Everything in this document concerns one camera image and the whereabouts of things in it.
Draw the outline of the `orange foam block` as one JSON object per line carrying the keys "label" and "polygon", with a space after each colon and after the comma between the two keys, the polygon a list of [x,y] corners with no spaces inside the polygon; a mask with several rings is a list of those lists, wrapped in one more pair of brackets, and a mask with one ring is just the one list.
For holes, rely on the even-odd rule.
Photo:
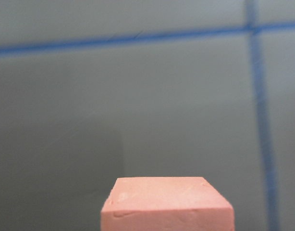
{"label": "orange foam block", "polygon": [[118,178],[102,231],[233,231],[232,205],[203,177]]}

